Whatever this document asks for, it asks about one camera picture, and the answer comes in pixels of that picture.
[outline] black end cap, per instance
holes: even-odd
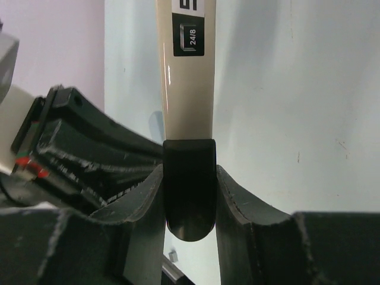
[[[216,144],[214,140],[166,140],[163,186],[169,230],[179,239],[206,237],[216,218]]]

